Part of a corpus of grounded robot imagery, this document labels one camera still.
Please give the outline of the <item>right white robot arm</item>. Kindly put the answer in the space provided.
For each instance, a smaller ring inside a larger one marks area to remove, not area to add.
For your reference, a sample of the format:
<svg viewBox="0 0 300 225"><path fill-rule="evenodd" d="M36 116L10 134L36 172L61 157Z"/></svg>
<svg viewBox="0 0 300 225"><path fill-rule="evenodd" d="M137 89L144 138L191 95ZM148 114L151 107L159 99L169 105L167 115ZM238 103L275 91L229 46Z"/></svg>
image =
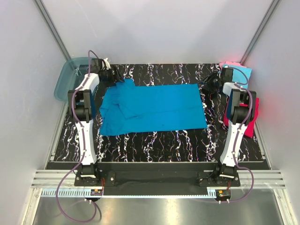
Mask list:
<svg viewBox="0 0 300 225"><path fill-rule="evenodd" d="M255 120L256 97L253 90L248 89L249 78L242 68L226 64L220 72L213 72L206 77L203 84L206 89L222 89L228 96L226 116L228 133L219 162L212 173L198 177L201 187L239 186L238 170L248 168L238 165L238 154L243 136L249 124Z"/></svg>

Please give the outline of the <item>red folded shirt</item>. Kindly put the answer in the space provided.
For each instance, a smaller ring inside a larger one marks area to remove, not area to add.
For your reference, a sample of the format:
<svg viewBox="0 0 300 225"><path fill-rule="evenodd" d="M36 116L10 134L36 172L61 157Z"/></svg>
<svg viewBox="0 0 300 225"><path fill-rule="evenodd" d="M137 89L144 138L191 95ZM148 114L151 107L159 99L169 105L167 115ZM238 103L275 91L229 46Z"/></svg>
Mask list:
<svg viewBox="0 0 300 225"><path fill-rule="evenodd" d="M225 111L225 115L224 115L224 119L223 119L223 123L227 127L229 127L229 119L227 117L227 108L228 108L228 105L229 104L227 104L227 106L226 106L226 111ZM247 126L247 129L246 129L246 131L244 133L244 135L246 137L252 138L253 135L254 135L255 121L256 121L256 119L258 117L258 114L259 114L258 107L259 107L259 98L257 97L256 101L255 101L255 116L254 116L253 120L250 121L250 123Z"/></svg>

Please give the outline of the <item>teal plastic bin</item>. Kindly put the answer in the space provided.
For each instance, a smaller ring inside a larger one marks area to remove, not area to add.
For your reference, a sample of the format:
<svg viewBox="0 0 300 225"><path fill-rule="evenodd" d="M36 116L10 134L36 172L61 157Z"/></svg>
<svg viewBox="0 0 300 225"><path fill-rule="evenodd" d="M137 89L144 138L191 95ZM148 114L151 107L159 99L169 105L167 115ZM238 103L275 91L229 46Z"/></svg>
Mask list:
<svg viewBox="0 0 300 225"><path fill-rule="evenodd" d="M68 101L68 91L74 90L83 81L84 75L88 73L88 57L79 57L68 60L58 78L54 97L58 101Z"/></svg>

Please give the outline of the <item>pink folded shirt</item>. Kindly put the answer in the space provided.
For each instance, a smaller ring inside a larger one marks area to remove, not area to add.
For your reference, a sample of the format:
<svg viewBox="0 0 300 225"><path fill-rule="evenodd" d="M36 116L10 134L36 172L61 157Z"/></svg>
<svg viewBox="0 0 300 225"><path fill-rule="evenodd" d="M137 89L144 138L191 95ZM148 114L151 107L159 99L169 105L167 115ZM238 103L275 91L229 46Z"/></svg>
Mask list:
<svg viewBox="0 0 300 225"><path fill-rule="evenodd" d="M222 68L224 65L243 67L240 63L237 63L237 62L225 61L225 62L219 63L220 68Z"/></svg>

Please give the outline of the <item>blue t shirt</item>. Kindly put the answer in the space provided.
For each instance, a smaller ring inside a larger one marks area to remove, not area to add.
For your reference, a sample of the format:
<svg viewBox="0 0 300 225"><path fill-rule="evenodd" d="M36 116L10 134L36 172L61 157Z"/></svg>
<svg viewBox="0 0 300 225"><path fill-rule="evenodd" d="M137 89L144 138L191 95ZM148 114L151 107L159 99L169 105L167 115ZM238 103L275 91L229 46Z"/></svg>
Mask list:
<svg viewBox="0 0 300 225"><path fill-rule="evenodd" d="M107 89L99 111L104 136L207 128L197 84L135 86L126 79Z"/></svg>

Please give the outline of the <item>light blue folded shirt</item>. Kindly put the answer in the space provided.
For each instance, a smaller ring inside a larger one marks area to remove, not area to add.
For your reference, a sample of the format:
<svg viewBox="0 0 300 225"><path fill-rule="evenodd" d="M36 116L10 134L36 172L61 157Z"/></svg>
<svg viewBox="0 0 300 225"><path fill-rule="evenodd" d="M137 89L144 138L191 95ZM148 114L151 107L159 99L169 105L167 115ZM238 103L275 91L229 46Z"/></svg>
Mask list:
<svg viewBox="0 0 300 225"><path fill-rule="evenodd" d="M243 88L248 88L249 79L251 77L252 69L247 67L228 66L224 65L222 68L233 68L233 82L240 83Z"/></svg>

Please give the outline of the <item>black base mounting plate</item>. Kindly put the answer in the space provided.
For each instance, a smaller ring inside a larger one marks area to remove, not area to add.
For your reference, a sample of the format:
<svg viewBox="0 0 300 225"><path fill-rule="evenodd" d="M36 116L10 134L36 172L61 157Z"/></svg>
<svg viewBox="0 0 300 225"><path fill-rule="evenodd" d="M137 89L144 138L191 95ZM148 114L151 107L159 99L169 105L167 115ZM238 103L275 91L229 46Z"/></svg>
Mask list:
<svg viewBox="0 0 300 225"><path fill-rule="evenodd" d="M198 177L212 173L217 164L212 162L99 163L100 175L105 181L103 185L94 187L103 186L105 189L120 191L133 189L195 193L199 189L208 188L199 186Z"/></svg>

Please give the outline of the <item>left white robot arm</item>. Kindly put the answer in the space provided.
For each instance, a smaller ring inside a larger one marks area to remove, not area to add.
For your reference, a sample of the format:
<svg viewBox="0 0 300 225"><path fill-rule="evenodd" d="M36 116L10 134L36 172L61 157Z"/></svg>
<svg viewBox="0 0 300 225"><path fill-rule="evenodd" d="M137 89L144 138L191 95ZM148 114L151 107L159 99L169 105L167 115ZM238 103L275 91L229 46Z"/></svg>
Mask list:
<svg viewBox="0 0 300 225"><path fill-rule="evenodd" d="M88 72L83 81L73 90L68 91L69 114L75 122L79 136L80 161L75 166L77 170L75 185L103 185L97 157L94 149L93 122L96 117L96 106L93 93L100 83L105 87L115 86L124 82L118 71L113 71L107 58L89 60Z"/></svg>

